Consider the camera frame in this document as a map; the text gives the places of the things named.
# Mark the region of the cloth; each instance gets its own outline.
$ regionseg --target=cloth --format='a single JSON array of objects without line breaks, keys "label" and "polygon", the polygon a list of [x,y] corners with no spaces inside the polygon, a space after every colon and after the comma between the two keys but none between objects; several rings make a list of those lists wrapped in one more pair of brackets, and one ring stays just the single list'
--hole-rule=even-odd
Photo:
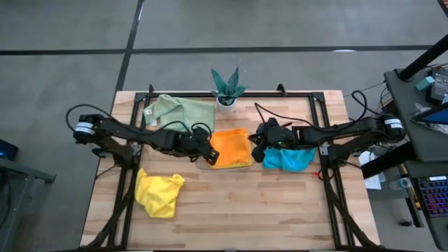
[{"label": "cloth", "polygon": [[212,169],[238,168],[253,164],[252,146],[247,129],[234,129],[213,133],[210,144],[219,152]]},{"label": "cloth", "polygon": [[311,150],[287,150],[266,148],[263,168],[282,169],[286,172],[301,172],[314,161],[316,148]]},{"label": "cloth", "polygon": [[[157,101],[143,110],[143,115],[147,125],[151,120],[160,119],[160,126],[174,121],[185,123],[188,129],[195,123],[204,123],[213,132],[215,128],[215,106],[203,101],[193,101],[190,99],[170,97],[168,94],[161,94]],[[174,123],[167,127],[171,130],[185,131],[180,123]]]},{"label": "cloth", "polygon": [[176,198],[185,180],[175,174],[172,178],[148,176],[142,168],[137,174],[135,200],[145,207],[151,218],[173,218]]}]

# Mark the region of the computer monitor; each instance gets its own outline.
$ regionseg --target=computer monitor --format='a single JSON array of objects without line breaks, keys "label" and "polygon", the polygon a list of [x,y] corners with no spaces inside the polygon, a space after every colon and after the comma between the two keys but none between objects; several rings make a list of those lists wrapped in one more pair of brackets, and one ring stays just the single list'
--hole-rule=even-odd
[{"label": "computer monitor", "polygon": [[448,102],[436,108],[415,115],[415,121],[448,125]]}]

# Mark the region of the keyboard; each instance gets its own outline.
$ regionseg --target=keyboard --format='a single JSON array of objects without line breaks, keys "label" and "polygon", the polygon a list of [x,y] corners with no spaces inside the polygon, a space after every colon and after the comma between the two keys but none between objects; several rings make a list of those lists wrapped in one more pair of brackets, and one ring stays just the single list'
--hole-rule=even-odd
[{"label": "keyboard", "polygon": [[430,218],[448,216],[448,179],[446,176],[418,178],[424,206]]}]

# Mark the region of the orange cloth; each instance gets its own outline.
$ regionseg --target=orange cloth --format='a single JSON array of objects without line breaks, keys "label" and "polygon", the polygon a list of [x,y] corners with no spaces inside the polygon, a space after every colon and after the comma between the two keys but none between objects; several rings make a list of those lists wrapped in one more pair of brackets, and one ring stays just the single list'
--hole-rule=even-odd
[{"label": "orange cloth", "polygon": [[252,165],[252,147],[248,137],[247,129],[213,133],[210,143],[219,152],[219,157],[211,168],[237,168]]}]

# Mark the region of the white pot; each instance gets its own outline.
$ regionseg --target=white pot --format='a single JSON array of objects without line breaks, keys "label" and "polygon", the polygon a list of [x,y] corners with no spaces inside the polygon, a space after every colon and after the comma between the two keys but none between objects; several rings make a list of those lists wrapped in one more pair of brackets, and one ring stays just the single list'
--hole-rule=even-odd
[{"label": "white pot", "polygon": [[237,109],[237,100],[235,99],[235,101],[229,105],[222,105],[219,101],[218,98],[216,98],[216,108],[218,109],[218,111],[224,115],[228,115],[231,114],[233,111],[235,111],[235,109]]}]

